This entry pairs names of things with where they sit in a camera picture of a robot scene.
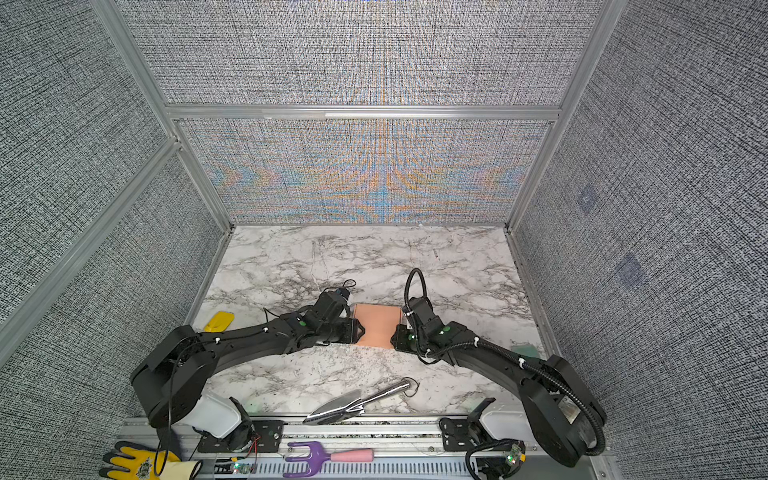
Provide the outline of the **teal sponge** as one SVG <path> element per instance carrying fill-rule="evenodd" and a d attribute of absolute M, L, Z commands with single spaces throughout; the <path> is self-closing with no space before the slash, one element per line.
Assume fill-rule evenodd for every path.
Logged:
<path fill-rule="evenodd" d="M 512 357 L 518 364 L 540 363 L 539 351 L 534 345 L 515 345 L 511 348 Z"/>

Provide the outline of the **yellow black work glove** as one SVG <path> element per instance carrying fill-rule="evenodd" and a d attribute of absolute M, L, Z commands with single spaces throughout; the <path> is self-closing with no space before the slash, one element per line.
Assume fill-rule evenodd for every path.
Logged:
<path fill-rule="evenodd" d="M 200 474 L 203 462 L 182 461 L 170 451 L 157 451 L 145 445 L 118 441 L 103 456 L 99 476 L 115 480 L 191 480 Z"/>

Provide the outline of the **pink paper box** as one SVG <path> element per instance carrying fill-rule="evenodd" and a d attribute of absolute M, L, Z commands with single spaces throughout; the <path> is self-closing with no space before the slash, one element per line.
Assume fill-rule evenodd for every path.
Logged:
<path fill-rule="evenodd" d="M 357 346 L 393 349 L 391 338 L 402 318 L 399 307 L 358 303 L 354 307 L 353 316 L 365 330 L 356 342 Z"/>

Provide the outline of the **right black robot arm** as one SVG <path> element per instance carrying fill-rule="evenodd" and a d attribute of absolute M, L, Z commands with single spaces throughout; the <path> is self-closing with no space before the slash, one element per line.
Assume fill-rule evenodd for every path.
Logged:
<path fill-rule="evenodd" d="M 396 350 L 469 369 L 510 391 L 520 399 L 535 441 L 555 461 L 573 467 L 606 450 L 607 415 L 564 358 L 519 354 L 463 324 L 444 323 L 426 297 L 406 299 L 402 311 L 407 325 L 392 337 Z"/>

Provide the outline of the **metal garden trowel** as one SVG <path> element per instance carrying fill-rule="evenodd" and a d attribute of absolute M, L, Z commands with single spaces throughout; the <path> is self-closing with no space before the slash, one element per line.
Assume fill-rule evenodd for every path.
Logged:
<path fill-rule="evenodd" d="M 363 396 L 360 390 L 341 395 L 318 407 L 305 417 L 305 425 L 330 425 L 343 422 L 364 413 L 365 407 L 373 402 L 396 396 L 398 394 L 415 394 L 419 383 L 411 377 L 403 377 L 398 382 Z"/>

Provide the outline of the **yellow handled tool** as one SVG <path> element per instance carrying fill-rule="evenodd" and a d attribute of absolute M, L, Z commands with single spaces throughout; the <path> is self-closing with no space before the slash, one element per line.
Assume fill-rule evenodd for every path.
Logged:
<path fill-rule="evenodd" d="M 235 314 L 226 311 L 216 312 L 213 317 L 204 326 L 203 331 L 206 333 L 222 333 L 225 332 L 233 323 Z"/>

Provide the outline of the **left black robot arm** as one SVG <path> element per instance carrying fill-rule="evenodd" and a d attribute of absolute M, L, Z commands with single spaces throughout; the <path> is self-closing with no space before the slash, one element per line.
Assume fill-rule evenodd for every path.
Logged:
<path fill-rule="evenodd" d="M 262 357 L 357 343 L 365 328 L 352 316 L 349 295 L 345 287 L 326 290 L 314 304 L 257 326 L 219 333 L 197 332 L 189 325 L 173 329 L 130 376 L 159 448 L 182 452 L 173 431 L 182 424 L 230 451 L 249 448 L 256 436 L 249 414 L 232 397 L 204 394 L 206 383 L 221 371 Z"/>

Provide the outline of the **purple pink hand rake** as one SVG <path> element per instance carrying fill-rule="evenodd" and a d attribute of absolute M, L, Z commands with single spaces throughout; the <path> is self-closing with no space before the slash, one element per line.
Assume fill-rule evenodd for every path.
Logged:
<path fill-rule="evenodd" d="M 374 461 L 374 450 L 370 448 L 355 449 L 341 452 L 328 452 L 318 441 L 289 442 L 289 448 L 306 448 L 305 456 L 285 457 L 288 463 L 305 463 L 306 467 L 299 472 L 286 472 L 286 479 L 310 478 L 319 474 L 323 466 L 328 462 L 340 463 L 371 463 Z"/>

